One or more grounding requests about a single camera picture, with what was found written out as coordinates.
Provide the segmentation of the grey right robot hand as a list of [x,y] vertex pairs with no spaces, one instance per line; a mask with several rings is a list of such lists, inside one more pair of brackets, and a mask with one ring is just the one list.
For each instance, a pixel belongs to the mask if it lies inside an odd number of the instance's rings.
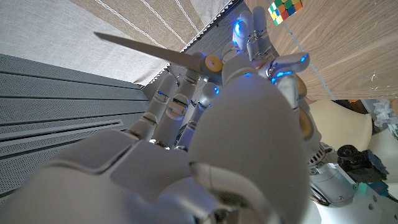
[[298,113],[228,43],[223,89],[186,151],[120,131],[73,144],[35,171],[2,223],[300,223],[308,206]]

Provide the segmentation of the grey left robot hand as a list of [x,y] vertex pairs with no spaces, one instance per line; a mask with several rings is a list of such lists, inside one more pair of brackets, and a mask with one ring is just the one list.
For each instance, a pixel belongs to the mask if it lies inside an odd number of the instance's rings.
[[[234,24],[233,41],[238,49],[248,53],[252,62],[259,61],[271,48],[271,42],[266,37],[266,27],[263,7],[255,7],[252,12],[242,12]],[[358,183],[344,169],[345,165],[356,162],[358,150],[353,145],[344,145],[334,150],[322,142],[321,133],[305,101],[307,87],[298,76],[309,64],[309,54],[299,52],[277,57],[256,67],[260,75],[279,89],[298,115],[309,154],[310,198],[325,207],[343,207],[353,202],[358,191]]]

